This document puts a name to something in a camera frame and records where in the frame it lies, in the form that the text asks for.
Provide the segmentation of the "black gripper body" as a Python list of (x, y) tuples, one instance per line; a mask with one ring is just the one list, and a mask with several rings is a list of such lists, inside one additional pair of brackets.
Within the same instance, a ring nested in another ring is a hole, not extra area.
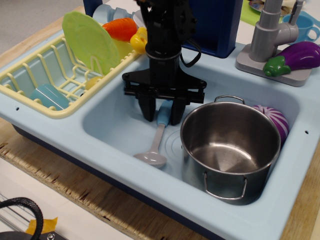
[(126, 95), (186, 100), (187, 104), (204, 102), (207, 83), (181, 69), (179, 54), (171, 58), (148, 56), (148, 62), (149, 68), (122, 75)]

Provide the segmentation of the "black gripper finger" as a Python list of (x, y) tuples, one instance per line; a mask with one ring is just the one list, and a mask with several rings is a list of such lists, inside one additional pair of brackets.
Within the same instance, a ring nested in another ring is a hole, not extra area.
[(171, 106), (170, 123), (171, 125), (177, 125), (181, 122), (185, 108), (187, 105), (186, 99), (175, 99)]
[(140, 96), (138, 98), (138, 104), (140, 106), (143, 117), (152, 122), (155, 116), (156, 99), (149, 96)]

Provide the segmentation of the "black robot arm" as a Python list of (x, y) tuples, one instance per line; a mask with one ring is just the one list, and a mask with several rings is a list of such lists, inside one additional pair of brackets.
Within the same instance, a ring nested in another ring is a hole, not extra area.
[(170, 123), (181, 122), (190, 103), (204, 102), (207, 83), (185, 73), (201, 57), (200, 46), (191, 38), (197, 19), (187, 0), (139, 0), (147, 29), (146, 55), (149, 68), (122, 75), (124, 93), (135, 96), (143, 117), (153, 121), (156, 100), (172, 100)]

